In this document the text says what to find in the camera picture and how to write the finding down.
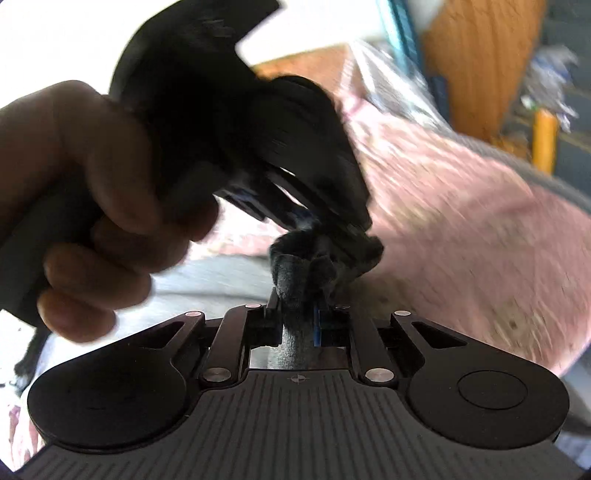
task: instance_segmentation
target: white wall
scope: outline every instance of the white wall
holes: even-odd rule
[[[411,0],[424,27],[444,0]],[[240,46],[250,64],[382,35],[374,0],[281,0],[287,7]],[[173,0],[4,0],[0,4],[0,107],[78,79],[106,92],[134,31]]]

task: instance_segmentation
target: plastic bag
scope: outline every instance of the plastic bag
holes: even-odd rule
[[[562,129],[570,132],[570,118],[577,112],[564,103],[564,88],[572,83],[569,65],[577,56],[564,45],[540,48],[532,59],[524,80],[521,102],[528,110],[546,108],[555,113]]]
[[[352,54],[343,67],[341,91],[355,91],[381,112],[400,116],[422,127],[452,130],[437,111],[427,82],[418,69],[414,68],[410,77],[405,75],[385,46],[355,41],[349,47]]]

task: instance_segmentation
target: finger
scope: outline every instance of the finger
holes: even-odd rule
[[[54,245],[44,268],[53,288],[102,310],[131,307],[150,294],[149,275],[115,265],[80,245]]]
[[[92,230],[98,253],[138,273],[157,273],[179,263],[189,248],[189,238],[178,225],[163,225],[152,235],[125,232],[108,218]]]
[[[208,202],[183,222],[187,236],[193,242],[203,240],[216,224],[218,216],[219,205],[212,196]]]
[[[151,143],[130,113],[82,82],[48,89],[63,154],[83,164],[93,197],[122,229],[152,232],[160,206],[151,178]]]
[[[101,310],[49,288],[37,301],[37,309],[47,327],[72,342],[91,342],[115,327],[112,310]]]

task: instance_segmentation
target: round button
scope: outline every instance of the round button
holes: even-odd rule
[[[394,379],[394,373],[387,368],[372,368],[365,372],[365,378],[376,383],[386,383]]]
[[[516,407],[527,396],[527,387],[519,378],[491,370],[467,374],[457,387],[464,400],[487,410]]]
[[[211,367],[203,372],[203,379],[211,383],[220,383],[230,380],[232,373],[227,368]]]

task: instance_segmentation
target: ribbed surface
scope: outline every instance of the ribbed surface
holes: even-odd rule
[[[562,480],[580,471],[550,442],[486,452],[418,424],[396,393],[347,371],[251,372],[240,386],[206,393],[174,433],[120,455],[49,447],[24,480]]]

